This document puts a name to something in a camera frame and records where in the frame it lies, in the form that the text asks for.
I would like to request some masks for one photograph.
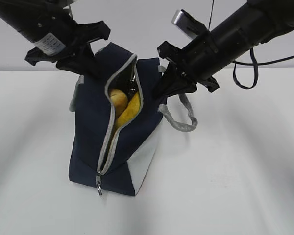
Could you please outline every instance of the open zipper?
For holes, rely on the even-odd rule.
[[[140,109],[138,111],[138,113],[136,114],[136,116],[130,120],[128,123],[124,124],[123,126],[121,126],[112,136],[112,131],[113,131],[113,127],[114,127],[114,123],[115,123],[115,107],[109,97],[108,94],[108,89],[110,87],[110,84],[112,83],[112,81],[122,72],[124,71],[131,63],[133,63],[133,74],[131,76],[132,78],[135,78],[135,82],[137,83],[137,87],[138,87],[138,92],[140,95],[140,100],[141,100],[141,105],[140,105]],[[98,193],[100,196],[102,196],[102,184],[101,184],[101,177],[107,173],[107,171],[109,170],[113,158],[114,158],[114,154],[115,154],[115,150],[117,147],[117,143],[118,143],[118,138],[119,138],[119,134],[121,132],[121,130],[123,128],[125,128],[127,125],[129,125],[136,117],[137,115],[141,112],[142,107],[143,107],[143,93],[142,93],[142,88],[140,86],[140,81],[138,78],[138,73],[137,73],[137,69],[136,69],[136,63],[137,63],[137,55],[132,55],[128,61],[116,72],[114,73],[107,81],[107,84],[105,86],[105,95],[108,98],[109,102],[111,103],[111,113],[110,113],[110,120],[109,120],[109,125],[108,125],[108,129],[107,129],[107,133],[102,145],[102,149],[101,149],[101,153],[100,153],[100,157],[98,160],[98,165],[97,165],[97,173],[96,173],[96,187],[98,190]]]

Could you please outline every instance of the black cable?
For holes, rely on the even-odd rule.
[[[279,59],[279,60],[274,60],[274,61],[264,62],[264,63],[258,63],[258,65],[259,66],[272,65],[272,64],[292,60],[292,59],[294,59],[294,55],[290,56],[290,57],[287,57],[287,58]],[[233,61],[232,63],[237,64],[237,65],[254,66],[254,64],[252,64],[252,63],[244,63],[244,62],[238,62],[238,61]]]
[[[250,50],[250,57],[251,57],[251,60],[253,61],[253,66],[254,66],[254,83],[251,87],[246,87],[238,81],[238,79],[236,77],[236,64],[235,64],[234,70],[233,70],[233,79],[234,79],[235,84],[245,90],[250,90],[250,89],[253,89],[254,87],[256,87],[256,85],[258,83],[258,78],[259,78],[258,62],[255,57],[254,49]]]
[[[210,20],[209,20],[209,27],[208,27],[208,30],[210,30],[211,20],[212,20],[212,14],[213,14],[213,12],[214,12],[214,6],[215,6],[215,0],[212,1],[212,6],[211,6],[211,12],[210,12]]]

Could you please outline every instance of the yellow object inside bag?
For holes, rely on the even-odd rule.
[[[130,102],[127,104],[127,98],[124,93],[118,89],[111,89],[109,96],[116,109],[116,120],[114,123],[114,132],[120,127],[133,120],[141,107],[139,92],[136,92]]]

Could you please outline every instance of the bag handle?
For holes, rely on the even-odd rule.
[[[159,70],[159,72],[164,73],[166,71],[166,68],[164,66],[159,65],[158,70]],[[193,111],[192,105],[191,105],[190,101],[188,100],[186,94],[179,94],[178,97],[179,97],[181,103],[188,110],[188,117],[192,121],[191,125],[175,121],[169,111],[169,108],[165,104],[160,104],[158,111],[162,113],[162,115],[166,118],[166,120],[176,130],[181,131],[181,132],[194,131],[198,126],[198,120],[196,117],[194,117],[194,111]]]

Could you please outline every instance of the bag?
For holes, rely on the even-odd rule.
[[[70,106],[75,112],[75,138],[69,179],[96,187],[100,195],[108,190],[135,196],[155,153],[163,115],[180,131],[194,130],[197,120],[185,95],[180,99],[189,109],[192,125],[173,120],[166,97],[152,97],[162,77],[158,58],[137,60],[136,55],[110,43],[95,59],[100,79],[80,76]],[[138,113],[117,129],[111,88],[124,91],[128,100],[135,93],[140,97]]]

